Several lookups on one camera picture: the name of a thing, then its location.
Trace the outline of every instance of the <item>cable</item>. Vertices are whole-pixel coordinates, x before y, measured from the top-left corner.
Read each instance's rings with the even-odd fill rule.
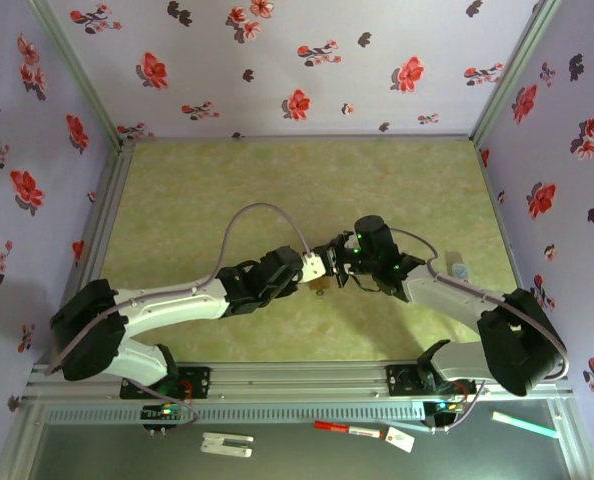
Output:
[[[363,290],[364,292],[369,292],[369,293],[380,293],[380,291],[379,291],[379,290],[375,290],[374,288],[366,288],[366,287],[364,287],[364,286],[361,284],[361,282],[359,281],[359,279],[358,279],[356,276],[354,276],[354,275],[350,275],[350,274],[349,274],[348,276],[349,276],[350,278],[352,278],[352,279],[355,281],[355,283],[357,284],[357,286],[358,286],[358,287],[359,287],[361,290]]]
[[[81,331],[77,335],[75,335],[75,337],[70,341],[70,343],[68,345],[66,345],[66,347],[61,352],[59,352],[59,354],[57,355],[57,358],[55,358],[48,365],[48,368],[44,371],[44,375],[45,376],[52,375],[61,366],[62,362],[68,356],[68,354],[70,352],[72,352],[72,350],[79,344],[79,342],[82,341],[82,339],[86,335],[88,335],[88,332],[90,332],[93,328],[95,328],[99,322],[101,322],[102,320],[107,318],[109,315],[112,315],[113,313],[118,312],[122,308],[129,307],[137,302],[144,303],[149,300],[158,300],[158,299],[168,298],[168,297],[177,296],[177,295],[194,295],[198,290],[200,290],[200,289],[204,288],[206,285],[210,284],[217,277],[217,274],[219,273],[219,270],[221,269],[221,265],[224,261],[224,256],[226,253],[226,246],[228,244],[228,239],[230,238],[230,231],[231,231],[233,225],[235,224],[235,221],[241,215],[246,213],[247,211],[252,210],[254,208],[258,208],[258,207],[267,207],[272,210],[275,210],[277,213],[282,215],[288,221],[288,223],[290,223],[290,225],[295,229],[295,232],[297,232],[297,235],[299,235],[299,239],[301,240],[301,243],[303,244],[304,249],[306,250],[306,256],[310,257],[312,255],[312,251],[310,250],[310,247],[308,246],[308,242],[306,242],[306,237],[304,237],[304,234],[299,229],[299,226],[292,219],[292,217],[290,215],[288,215],[283,209],[281,209],[275,205],[271,205],[270,203],[252,203],[252,204],[242,208],[241,210],[239,210],[235,214],[235,216],[230,220],[230,223],[226,227],[226,233],[224,234],[224,239],[221,244],[221,251],[219,252],[219,258],[217,259],[217,265],[215,266],[215,269],[212,271],[212,273],[206,278],[206,280],[200,282],[198,285],[196,285],[194,287],[183,288],[180,290],[166,290],[166,291],[157,292],[157,293],[147,293],[145,295],[141,295],[141,296],[138,296],[135,298],[130,298],[124,302],[121,302],[118,305],[115,305],[114,307],[104,310],[103,312],[98,314],[95,318],[93,318],[88,324],[86,324],[86,326],[84,328],[82,328]]]
[[[466,411],[457,420],[455,420],[453,423],[451,423],[450,425],[444,426],[443,427],[444,432],[448,433],[449,430],[452,430],[457,425],[459,425],[461,422],[463,422],[464,420],[466,420],[466,417],[468,415],[470,415],[470,412],[473,410],[473,407],[477,403],[477,400],[479,400],[479,397],[481,397],[481,394],[484,392],[484,387],[485,386],[486,386],[486,380],[484,380],[483,382],[481,382],[481,385],[479,386],[479,390],[477,390],[477,393],[475,394],[475,397],[473,398],[473,401],[470,402],[470,404],[468,405],[468,407],[466,407]]]
[[[457,402],[457,404],[461,405],[468,399],[468,389],[466,388],[466,385],[464,385],[463,383],[461,383],[457,380],[452,382],[452,384],[456,385],[457,388],[459,388],[461,390],[461,393],[464,396],[464,398],[462,398],[459,402]]]
[[[186,410],[188,410],[190,413],[192,413],[192,418],[190,420],[188,420],[187,422],[184,423],[178,423],[177,425],[175,425],[175,428],[179,428],[182,425],[191,425],[193,423],[195,423],[198,419],[199,419],[199,415],[197,415],[197,412],[195,412],[195,410],[193,410],[191,408],[190,405],[188,405],[186,402],[183,402],[181,400],[178,400],[176,398],[173,397],[169,397],[168,395],[164,395],[163,393],[159,393],[156,390],[153,390],[152,388],[148,388],[146,385],[142,385],[141,383],[139,383],[137,380],[131,380],[130,378],[127,379],[130,383],[132,383],[133,385],[135,385],[137,388],[139,388],[140,390],[149,393],[150,395],[152,395],[153,397],[157,397],[161,400],[164,400],[166,402],[169,403],[174,403],[176,405],[181,405],[182,407],[184,407]]]
[[[469,293],[477,298],[482,299],[483,301],[487,300],[491,303],[494,303],[495,305],[512,313],[516,317],[519,317],[521,320],[526,322],[528,325],[530,325],[535,330],[537,330],[541,335],[543,335],[557,349],[557,352],[559,352],[559,355],[561,355],[561,358],[562,358],[562,366],[561,366],[560,371],[553,375],[544,377],[544,380],[555,381],[555,380],[564,378],[568,374],[569,363],[568,363],[568,352],[566,351],[566,347],[555,335],[553,335],[551,332],[549,332],[541,323],[539,323],[537,320],[533,319],[532,317],[529,317],[524,312],[516,309],[512,305],[508,305],[506,302],[504,302],[502,300],[498,300],[494,297],[489,297],[485,293],[480,292],[479,290],[477,290],[475,288],[469,287],[468,285],[466,285],[463,282],[452,280],[452,279],[446,277],[445,275],[442,275],[441,273],[439,273],[437,270],[435,270],[435,268],[432,265],[433,262],[439,258],[439,252],[425,238],[422,238],[419,235],[408,232],[406,230],[401,230],[399,228],[391,228],[390,230],[392,232],[401,233],[403,235],[407,235],[411,238],[419,240],[421,243],[423,243],[430,249],[430,251],[433,253],[433,256],[426,262],[426,267],[428,268],[428,271],[430,272],[430,274],[433,276],[433,278],[435,280],[437,280],[441,283],[444,283],[446,285],[450,285],[454,288],[457,288],[458,290],[461,290],[462,292]]]
[[[486,380],[481,382],[481,385],[479,386],[477,393],[473,397],[473,401],[470,402],[468,407],[466,407],[466,410],[464,411],[464,413],[450,425],[445,425],[444,427],[438,428],[438,427],[433,427],[432,425],[427,424],[425,421],[422,422],[422,424],[424,425],[423,427],[419,426],[419,425],[412,425],[410,423],[394,422],[394,421],[390,421],[390,420],[382,421],[381,423],[384,423],[386,425],[390,425],[390,426],[396,427],[396,428],[406,428],[406,429],[410,429],[410,430],[422,431],[422,432],[432,433],[432,434],[434,434],[439,429],[448,433],[450,430],[452,430],[457,425],[459,425],[464,420],[466,420],[466,417],[468,417],[468,415],[470,415],[470,412],[472,411],[473,407],[475,406],[475,403],[477,403],[477,400],[479,400],[479,397],[481,397],[481,394],[484,392],[485,385],[486,385]]]

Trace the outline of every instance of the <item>mounting plate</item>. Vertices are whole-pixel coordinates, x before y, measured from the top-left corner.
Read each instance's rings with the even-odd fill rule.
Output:
[[[468,395],[475,394],[477,388],[475,382],[471,380],[458,380],[459,383],[466,387]],[[415,364],[399,364],[386,366],[386,384],[388,385],[388,393],[391,397],[410,397],[410,396],[428,396],[436,392],[429,392],[424,389],[419,374],[417,373],[417,365]],[[462,395],[463,390],[458,385],[447,385],[441,389],[441,396]]]
[[[210,390],[210,368],[209,367],[183,367],[178,366],[179,380],[188,380],[193,387],[191,392],[191,399],[204,400],[208,398],[208,391]],[[168,393],[169,397],[176,399],[183,399],[186,396],[186,389],[183,385],[177,385],[177,388]],[[119,391],[119,398],[124,400],[143,400],[143,399],[157,399],[152,395],[140,390],[130,382],[122,382]]]

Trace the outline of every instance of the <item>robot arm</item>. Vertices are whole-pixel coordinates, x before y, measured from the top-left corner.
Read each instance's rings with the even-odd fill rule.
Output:
[[[352,237],[359,244],[354,248],[348,245]],[[479,332],[481,342],[442,340],[418,359],[418,381],[429,392],[446,381],[474,378],[493,379],[511,393],[525,395],[562,360],[543,335],[500,307],[512,305],[555,335],[530,293],[460,288],[433,274],[423,260],[400,253],[389,227],[377,216],[358,220],[355,232],[338,235],[310,255],[281,247],[259,262],[222,268],[212,282],[190,295],[189,288],[205,284],[204,279],[152,290],[111,290],[106,280],[93,281],[53,317],[51,329],[61,351],[91,318],[126,303],[66,355],[64,377],[81,380],[107,373],[158,389],[177,381],[173,358],[165,346],[141,344],[132,339],[135,335],[179,322],[249,314],[294,293],[300,283],[330,276],[344,287],[350,275],[371,275],[381,292],[427,305]]]

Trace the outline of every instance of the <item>white clip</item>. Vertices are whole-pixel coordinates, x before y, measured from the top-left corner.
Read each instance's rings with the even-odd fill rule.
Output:
[[[217,455],[248,458],[253,454],[253,449],[249,445],[253,440],[253,437],[246,435],[204,432],[201,451]]]

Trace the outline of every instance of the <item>pen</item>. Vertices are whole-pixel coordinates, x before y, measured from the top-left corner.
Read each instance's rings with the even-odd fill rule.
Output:
[[[383,438],[384,433],[381,430],[373,428],[353,427],[350,425],[342,425],[340,423],[328,423],[317,420],[315,428],[319,430],[328,430],[331,432],[348,433],[350,435],[361,435],[362,437]]]

